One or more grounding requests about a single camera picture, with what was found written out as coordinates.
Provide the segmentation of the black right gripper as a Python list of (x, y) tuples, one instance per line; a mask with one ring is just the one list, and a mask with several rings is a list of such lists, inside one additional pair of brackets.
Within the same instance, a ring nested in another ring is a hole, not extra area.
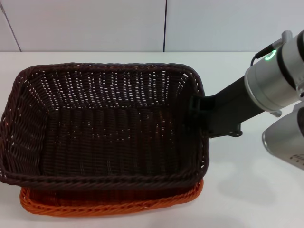
[(217, 94), (204, 98), (192, 96), (189, 105), (189, 124), (206, 129), (209, 138), (222, 136), (240, 137), (241, 123), (259, 115), (259, 107), (249, 96), (245, 78), (241, 77)]

